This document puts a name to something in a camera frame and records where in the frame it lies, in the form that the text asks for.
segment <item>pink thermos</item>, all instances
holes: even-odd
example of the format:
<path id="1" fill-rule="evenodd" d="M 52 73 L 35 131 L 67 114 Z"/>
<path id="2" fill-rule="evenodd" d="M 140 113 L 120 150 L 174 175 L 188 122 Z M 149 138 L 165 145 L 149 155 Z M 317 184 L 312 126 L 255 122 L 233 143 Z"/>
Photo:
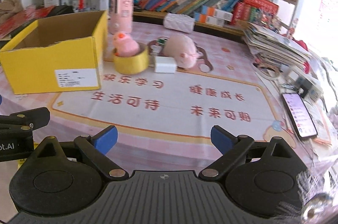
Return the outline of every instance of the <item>pink thermos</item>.
<path id="1" fill-rule="evenodd" d="M 111 0 L 110 2 L 109 32 L 111 34 L 118 31 L 131 33 L 134 0 Z"/>

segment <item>black phone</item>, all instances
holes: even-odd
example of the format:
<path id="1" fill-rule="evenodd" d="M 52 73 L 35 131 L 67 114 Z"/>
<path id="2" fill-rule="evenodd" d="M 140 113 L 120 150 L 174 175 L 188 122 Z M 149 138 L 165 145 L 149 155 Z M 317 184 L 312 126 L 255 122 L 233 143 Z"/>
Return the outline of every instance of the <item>black phone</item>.
<path id="1" fill-rule="evenodd" d="M 310 113 L 298 93 L 283 93 L 284 105 L 292 125 L 300 140 L 315 138 L 318 135 Z"/>

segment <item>plush pig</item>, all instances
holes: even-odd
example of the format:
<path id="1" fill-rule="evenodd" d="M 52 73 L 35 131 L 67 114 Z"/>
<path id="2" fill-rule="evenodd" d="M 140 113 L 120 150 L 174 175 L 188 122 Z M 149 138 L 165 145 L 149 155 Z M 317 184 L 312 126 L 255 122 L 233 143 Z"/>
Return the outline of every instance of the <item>plush pig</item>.
<path id="1" fill-rule="evenodd" d="M 177 66 L 183 69 L 195 66 L 198 58 L 194 42 L 181 33 L 175 33 L 166 41 L 163 55 L 173 57 Z"/>
<path id="2" fill-rule="evenodd" d="M 131 57 L 140 52 L 140 45 L 129 34 L 121 31 L 114 34 L 113 45 L 119 57 Z"/>

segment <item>stuffed animal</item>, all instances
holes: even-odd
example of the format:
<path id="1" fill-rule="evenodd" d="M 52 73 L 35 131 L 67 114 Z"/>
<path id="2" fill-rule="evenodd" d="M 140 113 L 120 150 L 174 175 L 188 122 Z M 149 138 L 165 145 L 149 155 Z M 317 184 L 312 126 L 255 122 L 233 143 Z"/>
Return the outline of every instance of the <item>stuffed animal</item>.
<path id="1" fill-rule="evenodd" d="M 166 41 L 163 55 L 173 57 L 177 66 L 183 69 L 195 66 L 199 56 L 194 42 L 181 33 L 175 33 Z"/>
<path id="2" fill-rule="evenodd" d="M 140 45 L 129 34 L 121 31 L 114 34 L 113 45 L 119 57 L 131 57 L 140 52 Z"/>

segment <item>pink bottle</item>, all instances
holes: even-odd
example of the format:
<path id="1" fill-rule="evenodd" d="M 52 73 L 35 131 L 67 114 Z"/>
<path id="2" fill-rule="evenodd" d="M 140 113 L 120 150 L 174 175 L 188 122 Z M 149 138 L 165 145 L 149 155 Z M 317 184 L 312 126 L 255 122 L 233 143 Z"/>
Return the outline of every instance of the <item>pink bottle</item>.
<path id="1" fill-rule="evenodd" d="M 131 33 L 134 0 L 110 0 L 110 2 L 109 32 L 111 34 L 118 31 Z"/>
<path id="2" fill-rule="evenodd" d="M 118 57 L 131 57 L 140 52 L 140 45 L 124 32 L 117 32 L 113 37 L 113 46 Z"/>

